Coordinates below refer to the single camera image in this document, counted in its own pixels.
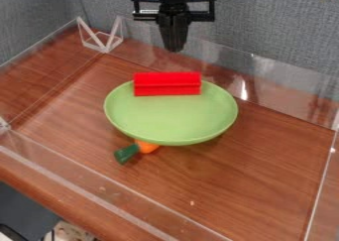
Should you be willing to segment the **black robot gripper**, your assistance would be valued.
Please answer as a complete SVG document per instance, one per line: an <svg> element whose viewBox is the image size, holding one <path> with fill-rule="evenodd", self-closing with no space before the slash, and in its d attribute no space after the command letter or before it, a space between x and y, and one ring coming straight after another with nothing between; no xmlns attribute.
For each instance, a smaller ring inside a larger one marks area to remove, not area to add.
<svg viewBox="0 0 339 241"><path fill-rule="evenodd" d="M170 52L175 51L171 17L175 17L176 51L184 49L191 22L215 21L216 0L131 0L134 4L132 17L136 21L156 21L163 39L163 44ZM208 3L207 11L192 11L190 3ZM158 3L158 10L142 10L142 3Z"/></svg>

